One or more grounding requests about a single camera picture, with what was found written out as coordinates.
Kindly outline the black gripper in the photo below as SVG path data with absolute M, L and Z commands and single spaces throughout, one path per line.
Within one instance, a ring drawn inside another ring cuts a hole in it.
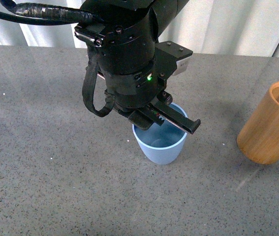
M 166 88 L 166 80 L 172 73 L 173 63 L 169 61 L 112 61 L 105 64 L 107 94 L 104 115 L 113 108 L 127 113 L 146 106 Z M 201 124 L 200 119 L 192 121 L 161 101 L 152 103 L 152 107 L 186 133 L 193 134 Z M 141 130 L 148 130 L 154 123 L 139 110 L 133 111 L 128 120 Z

